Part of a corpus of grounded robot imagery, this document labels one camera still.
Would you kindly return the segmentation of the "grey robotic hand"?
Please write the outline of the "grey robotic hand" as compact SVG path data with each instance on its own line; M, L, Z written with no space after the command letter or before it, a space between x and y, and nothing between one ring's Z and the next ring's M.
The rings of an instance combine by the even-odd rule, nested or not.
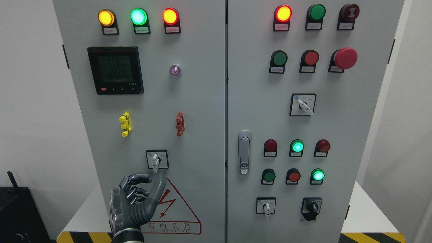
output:
M110 224L113 234L139 230L150 222L166 186L165 173L127 175L111 191Z

